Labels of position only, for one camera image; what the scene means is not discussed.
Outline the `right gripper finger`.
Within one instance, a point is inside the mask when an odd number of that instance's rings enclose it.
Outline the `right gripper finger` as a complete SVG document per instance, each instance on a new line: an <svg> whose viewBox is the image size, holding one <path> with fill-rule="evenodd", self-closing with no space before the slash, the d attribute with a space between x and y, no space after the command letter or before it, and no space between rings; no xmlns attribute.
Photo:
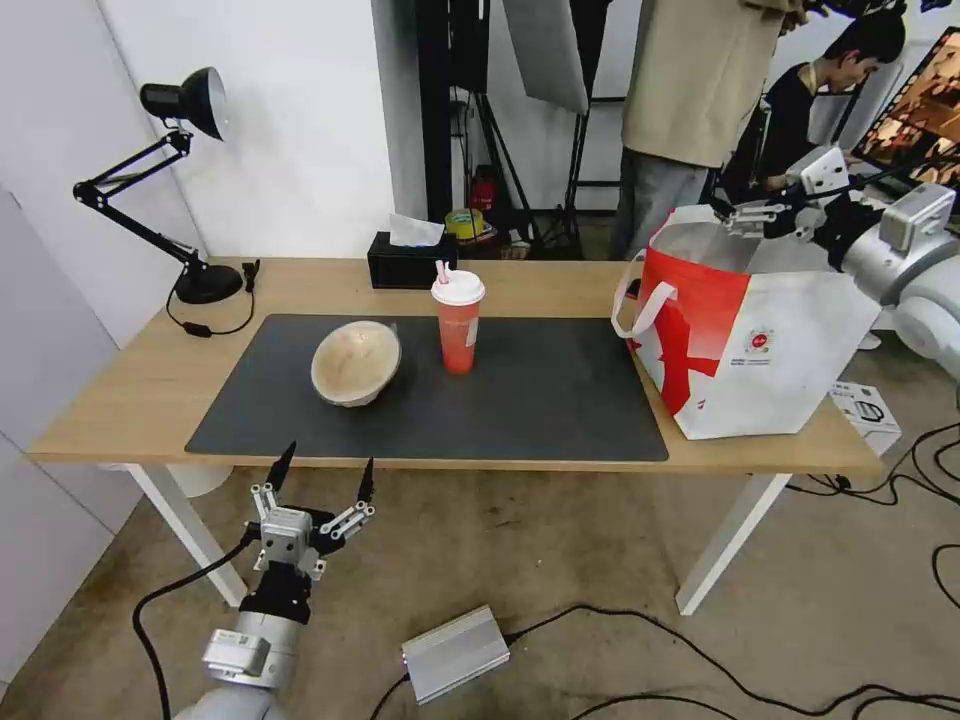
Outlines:
<svg viewBox="0 0 960 720"><path fill-rule="evenodd" d="M708 198L708 206L718 218L778 218L807 206L799 190L784 183L773 187L759 182L730 188L718 185Z"/></svg>
<svg viewBox="0 0 960 720"><path fill-rule="evenodd" d="M810 240L822 226L822 209L803 203L743 204L735 206L721 225L731 236L746 239Z"/></svg>

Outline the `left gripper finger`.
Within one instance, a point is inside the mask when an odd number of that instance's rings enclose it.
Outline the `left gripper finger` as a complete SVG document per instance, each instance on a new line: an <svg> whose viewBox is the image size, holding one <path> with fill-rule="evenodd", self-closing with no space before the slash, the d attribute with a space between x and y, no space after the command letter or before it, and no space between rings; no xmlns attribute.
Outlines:
<svg viewBox="0 0 960 720"><path fill-rule="evenodd" d="M265 481L251 486L251 497L260 524L265 523L272 511L279 507L277 495L287 477L297 442L293 441L270 466Z"/></svg>
<svg viewBox="0 0 960 720"><path fill-rule="evenodd" d="M320 535L332 540L348 540L375 514L372 504L375 491L374 459L369 458L363 471L354 504L320 526Z"/></svg>

